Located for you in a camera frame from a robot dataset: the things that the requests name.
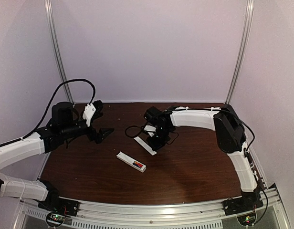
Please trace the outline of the white battery cover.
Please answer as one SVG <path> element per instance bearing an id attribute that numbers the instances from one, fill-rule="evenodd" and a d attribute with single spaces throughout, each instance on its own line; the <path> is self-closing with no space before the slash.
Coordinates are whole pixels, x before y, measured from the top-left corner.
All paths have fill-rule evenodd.
<path id="1" fill-rule="evenodd" d="M 134 140 L 140 144 L 147 152 L 149 152 L 152 156 L 156 155 L 157 152 L 152 150 L 152 148 L 144 141 L 142 140 L 140 137 L 135 137 Z"/>

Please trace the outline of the white remote control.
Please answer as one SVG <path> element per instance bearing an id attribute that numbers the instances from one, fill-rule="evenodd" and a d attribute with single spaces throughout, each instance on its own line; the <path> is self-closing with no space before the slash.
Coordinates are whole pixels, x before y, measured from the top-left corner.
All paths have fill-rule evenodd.
<path id="1" fill-rule="evenodd" d="M 141 163 L 141 162 L 139 162 L 139 161 L 137 161 L 137 160 L 135 160 L 135 159 L 133 159 L 132 157 L 130 157 L 130 156 L 128 156 L 128 155 L 126 155 L 125 153 L 123 153 L 123 152 L 119 152 L 117 155 L 116 155 L 116 157 L 119 159 L 119 160 L 121 160 L 121 161 L 123 161 L 124 163 L 126 163 L 127 165 L 129 165 L 129 166 L 131 166 L 132 168 L 134 168 L 134 169 L 136 169 L 136 170 L 138 170 L 138 171 L 140 171 L 140 172 L 144 172 L 145 170 L 146 170 L 146 165 L 144 165 L 143 163 Z M 142 168 L 138 168 L 138 167 L 136 167 L 135 165 L 133 165 L 133 162 L 138 162 L 138 163 L 141 163 L 142 165 L 143 165 L 143 167 Z"/>

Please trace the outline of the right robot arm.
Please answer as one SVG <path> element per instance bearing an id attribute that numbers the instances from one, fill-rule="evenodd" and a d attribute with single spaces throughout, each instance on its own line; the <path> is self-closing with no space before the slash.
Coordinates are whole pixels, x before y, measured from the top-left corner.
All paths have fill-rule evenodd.
<path id="1" fill-rule="evenodd" d="M 260 189 L 249 158 L 246 140 L 247 125 L 236 115 L 230 105 L 212 108 L 171 106 L 164 111 L 151 107 L 144 114 L 146 123 L 142 131 L 147 133 L 147 144 L 157 151 L 167 145 L 176 127 L 205 128 L 215 132 L 219 149 L 233 163 L 241 185 L 239 207 L 250 210 L 259 200 Z"/>

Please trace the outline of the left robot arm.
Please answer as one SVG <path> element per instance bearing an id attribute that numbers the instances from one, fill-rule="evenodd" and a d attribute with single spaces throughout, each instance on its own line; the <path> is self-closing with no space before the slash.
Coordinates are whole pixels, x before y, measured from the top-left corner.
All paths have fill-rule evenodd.
<path id="1" fill-rule="evenodd" d="M 82 114 L 70 102 L 57 103 L 52 107 L 52 117 L 46 126 L 37 128 L 27 137 L 0 145 L 0 171 L 29 157 L 52 152 L 83 135 L 97 144 L 103 142 L 114 129 L 96 130 L 92 126 L 95 119 L 103 116 L 102 109 L 103 103 L 100 100 L 87 104 Z M 53 212 L 63 208 L 58 190 L 49 182 L 14 178 L 0 172 L 0 198 L 2 197 L 44 201 Z"/>

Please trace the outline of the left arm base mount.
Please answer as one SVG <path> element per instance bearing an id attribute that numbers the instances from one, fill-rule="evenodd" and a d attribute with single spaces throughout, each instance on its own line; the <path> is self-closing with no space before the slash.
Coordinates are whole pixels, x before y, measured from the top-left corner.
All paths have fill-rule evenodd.
<path id="1" fill-rule="evenodd" d="M 59 213 L 64 216 L 77 216 L 79 202 L 70 199 L 58 198 L 58 202 L 50 203 L 48 201 L 39 201 L 37 200 L 38 207 L 54 212 Z"/>

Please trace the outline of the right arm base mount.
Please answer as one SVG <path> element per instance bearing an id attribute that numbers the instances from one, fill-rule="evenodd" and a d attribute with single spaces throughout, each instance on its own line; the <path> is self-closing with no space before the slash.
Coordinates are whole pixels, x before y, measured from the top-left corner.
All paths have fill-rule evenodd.
<path id="1" fill-rule="evenodd" d="M 263 207 L 262 200 L 252 200 L 245 197 L 229 198 L 223 201 L 222 204 L 226 216 L 253 211 L 256 208 Z"/>

